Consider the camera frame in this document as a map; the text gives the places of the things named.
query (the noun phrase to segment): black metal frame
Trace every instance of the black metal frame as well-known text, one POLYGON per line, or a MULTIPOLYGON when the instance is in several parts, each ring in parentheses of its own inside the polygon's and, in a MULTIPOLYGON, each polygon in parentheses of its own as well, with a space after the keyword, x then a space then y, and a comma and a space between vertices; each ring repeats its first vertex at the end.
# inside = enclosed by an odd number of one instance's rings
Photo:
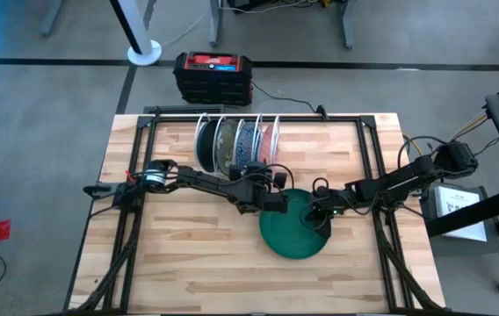
MULTIPOLYGON (((235 115, 235 118, 237 119, 254 119, 256 116, 255 115, 235 115)), ((154 116, 144 116, 144 117, 139 117, 137 121, 137 126, 136 126, 136 132, 134 134, 134 144, 133 144, 133 150, 131 153, 131 159, 129 163, 129 172, 134 173, 136 172, 136 164, 138 161, 138 153, 141 145, 141 139, 142 139, 142 134, 143 130, 148 127, 149 128, 149 134, 148 134, 148 142, 146 146, 146 152, 144 155, 144 169, 146 169, 148 162, 150 161, 153 147, 154 147, 154 139, 155 139, 155 130, 156 130, 156 125, 159 123, 184 123, 184 122, 197 122, 199 118, 190 116, 190 117, 180 117, 180 116, 167 116, 167 115, 160 115, 160 112, 156 109, 155 115, 154 116)), ((263 122, 273 122, 275 117, 273 116, 268 116, 268 117, 263 117, 263 122)), ((323 118, 322 116, 319 115, 306 115, 306 116, 291 116, 291 115, 281 115, 280 120, 283 122, 322 122, 326 121, 326 118, 323 118)), ((365 127, 367 127, 370 131, 371 137, 372 137, 372 146, 373 146, 373 151, 374 151, 374 158, 376 161, 376 166, 379 171, 379 175, 384 175, 386 174, 386 169, 384 167, 384 162, 382 159, 382 152, 381 152, 381 147, 380 147, 380 140, 379 140, 379 135, 377 131, 377 126, 376 122, 374 119, 374 116, 370 115, 365 115, 365 116, 333 116, 329 117, 329 122, 348 122, 348 123, 354 123, 356 128, 357 128, 357 133, 358 133, 358 143, 359 143, 359 149, 361 152, 361 158, 363 162, 363 167, 364 167, 364 172, 365 172, 365 177, 366 178, 372 178, 372 170, 371 170, 371 163, 370 163, 370 157, 369 153, 367 150, 366 146, 366 138, 365 138, 365 127)), ((138 237, 140 235, 140 226, 141 226, 141 216, 142 216, 142 208, 144 204, 144 195, 141 196, 141 200, 139 201, 140 203, 137 205, 137 210, 134 212, 134 223, 133 223, 133 229, 131 232, 131 235, 127 241, 127 245, 125 249, 122 248, 123 244, 123 238, 124 238, 124 233, 125 233, 125 226, 127 223, 127 217, 128 217, 128 212, 121 212, 119 216, 119 224, 117 227, 117 233, 115 235, 115 242, 114 242, 114 247, 113 247, 113 253, 112 253, 112 267, 110 268, 110 271, 108 274, 105 276, 107 277, 111 273, 113 273, 116 276, 116 272, 120 270, 120 268, 123 265, 122 261, 122 256, 125 252, 127 251, 127 265, 125 267, 125 277, 123 280, 123 291, 121 294, 120 302, 119 302, 119 308, 113 308, 112 307, 112 296, 114 293, 114 278, 111 280, 110 285, 105 289, 105 300, 102 306, 101 310, 69 310, 69 301, 70 297, 72 294, 72 290, 74 288, 74 283, 76 280, 76 273, 77 269, 79 266, 79 262, 81 259, 81 253, 83 249, 83 244, 85 242, 85 235, 87 234, 87 229, 88 225, 86 224, 86 227, 83 232, 83 238, 82 238, 82 244, 80 246, 80 253, 78 254, 78 257, 76 259, 76 266, 74 269, 74 273, 72 276, 72 280, 70 282, 69 286, 69 291, 66 297, 66 303, 64 305, 64 312, 63 314, 82 314, 82 315, 92 315, 92 314, 115 314, 115 315, 121 315, 121 314, 127 314, 127 308, 128 308, 128 302, 130 298, 130 290, 131 290, 131 285, 132 285, 132 279, 134 275, 134 258, 136 256, 136 245, 138 242, 138 237)), ((380 214, 381 212, 375 211, 372 213, 372 218, 373 218, 373 224, 375 227, 380 227, 381 226, 381 221, 380 221, 380 214)), ((401 248, 401 242, 400 242, 400 235, 398 232, 398 226, 396 222, 396 218, 393 213, 387 214, 386 217, 387 224, 389 227, 390 234, 392 236, 392 243, 394 245, 394 252, 397 254, 398 258, 400 261, 403 262, 403 252, 401 248)), ((415 309, 413 305, 413 299, 411 296, 411 291, 406 285, 404 279, 400 276, 400 284, 401 284, 401 291, 403 293, 404 297, 404 305, 405 307, 398 307, 396 303, 396 296, 394 293, 394 284, 392 281, 392 275, 390 272, 390 266, 388 264, 388 258, 387 255, 381 250, 381 245, 380 241, 377 238, 377 245, 378 245, 378 250, 379 250, 379 256, 380 256, 380 267, 381 267, 381 273, 382 273, 382 278, 384 281, 385 285, 385 292, 386 292, 386 299, 387 299, 387 304, 388 304, 388 311, 390 313, 399 313, 399 314, 427 314, 426 310, 419 310, 415 309)), ((468 315, 467 313, 456 313, 456 312, 445 312, 445 311, 430 311, 431 314, 434 315, 468 315)))

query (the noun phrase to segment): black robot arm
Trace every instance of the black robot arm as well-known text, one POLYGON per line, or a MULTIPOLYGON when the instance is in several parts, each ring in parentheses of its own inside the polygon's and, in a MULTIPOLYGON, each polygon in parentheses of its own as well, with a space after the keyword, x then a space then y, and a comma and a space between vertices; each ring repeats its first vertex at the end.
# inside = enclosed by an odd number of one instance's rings
POLYGON ((232 166, 230 170, 232 180, 226 180, 188 166, 178 166, 172 160, 155 160, 148 164, 146 171, 133 175, 133 181, 119 184, 113 206, 133 203, 138 193, 169 194, 189 188, 223 197, 241 214, 263 210, 286 212, 286 201, 280 192, 285 187, 284 174, 273 179, 271 171, 261 162, 252 162, 243 169, 232 166))
POLYGON ((363 207, 394 209, 414 190, 423 189, 441 178, 470 176, 477 168, 478 161, 468 145, 453 141, 438 147, 433 154, 420 156, 409 165, 378 179, 346 183, 343 190, 326 186, 315 188, 312 192, 315 198, 312 204, 314 211, 307 220, 324 220, 326 216, 333 218, 346 210, 363 207))
POLYGON ((397 205, 403 203, 411 191, 426 188, 435 180, 470 176, 477 168, 478 161, 468 145, 453 141, 438 147, 434 153, 423 155, 409 165, 378 179, 347 183, 343 190, 333 190, 327 186, 315 188, 313 211, 307 215, 306 220, 325 223, 325 225, 315 225, 319 227, 316 232, 328 239, 331 235, 329 220, 334 215, 343 214, 349 209, 366 215, 372 210, 375 235, 380 249, 396 267, 424 309, 442 310, 442 307, 430 299, 394 252, 384 233, 380 212, 395 211, 397 205), (358 211, 358 208, 363 207, 368 207, 367 212, 358 211))

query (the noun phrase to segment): metal bracket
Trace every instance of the metal bracket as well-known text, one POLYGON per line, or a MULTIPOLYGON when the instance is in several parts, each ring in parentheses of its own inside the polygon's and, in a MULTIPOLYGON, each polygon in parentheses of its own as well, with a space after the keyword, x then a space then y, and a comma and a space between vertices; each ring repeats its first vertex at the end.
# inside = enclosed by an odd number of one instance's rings
POLYGON ((224 105, 157 105, 147 106, 144 108, 143 114, 200 114, 200 113, 224 113, 224 105))
POLYGON ((361 121, 376 132, 376 119, 373 115, 361 115, 361 121))
POLYGON ((318 107, 316 108, 316 111, 315 111, 316 114, 320 114, 322 115, 322 120, 324 122, 327 122, 329 121, 329 116, 328 116, 328 113, 326 112, 326 109, 324 109, 323 105, 318 105, 318 107))
POLYGON ((96 195, 97 192, 111 192, 111 185, 97 183, 95 185, 88 185, 83 187, 83 192, 93 199, 101 198, 102 196, 96 195))
POLYGON ((143 128, 148 126, 152 122, 152 119, 154 117, 139 117, 138 121, 136 122, 136 128, 143 128))

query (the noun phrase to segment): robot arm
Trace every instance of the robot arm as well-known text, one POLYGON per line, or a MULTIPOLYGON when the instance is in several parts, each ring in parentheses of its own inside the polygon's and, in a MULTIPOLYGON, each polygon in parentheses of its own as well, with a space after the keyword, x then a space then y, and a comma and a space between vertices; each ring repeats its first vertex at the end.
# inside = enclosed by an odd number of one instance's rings
POLYGON ((252 162, 244 169, 233 166, 230 171, 231 180, 225 180, 191 167, 178 166, 172 160, 155 160, 148 164, 146 171, 135 175, 134 181, 119 184, 112 206, 131 205, 134 198, 144 192, 170 194, 189 188, 223 197, 241 214, 263 210, 286 212, 286 201, 280 192, 285 186, 285 174, 276 174, 273 179, 271 171, 261 162, 252 162), (273 186, 279 192, 271 192, 273 186))
MULTIPOLYGON (((346 210, 363 207, 393 210, 414 190, 441 178, 470 176, 478 168, 478 161, 465 143, 453 141, 440 146, 436 152, 435 159, 431 158, 432 154, 423 155, 378 179, 346 183, 343 190, 318 187, 312 192, 316 202, 312 204, 314 211, 309 213, 307 220, 324 220, 326 216, 332 219, 346 210)), ((329 238, 325 235, 327 232, 318 233, 329 238)))

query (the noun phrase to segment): table leg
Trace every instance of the table leg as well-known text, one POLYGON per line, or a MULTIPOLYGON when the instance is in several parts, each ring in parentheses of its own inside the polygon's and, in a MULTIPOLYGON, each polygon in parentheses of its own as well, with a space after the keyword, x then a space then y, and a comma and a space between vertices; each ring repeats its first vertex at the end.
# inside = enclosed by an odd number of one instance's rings
POLYGON ((211 28, 210 35, 208 38, 208 43, 212 48, 218 46, 219 34, 222 25, 222 0, 210 0, 211 1, 211 28))
POLYGON ((54 21, 58 16, 58 11, 62 6, 62 1, 63 0, 48 0, 49 4, 47 15, 42 20, 42 24, 40 25, 39 29, 39 32, 42 34, 42 36, 48 37, 48 35, 50 35, 50 31, 52 31, 53 29, 54 21))
POLYGON ((357 0, 343 0, 340 4, 341 20, 344 28, 344 45, 347 49, 352 49, 353 42, 353 14, 352 10, 357 0))

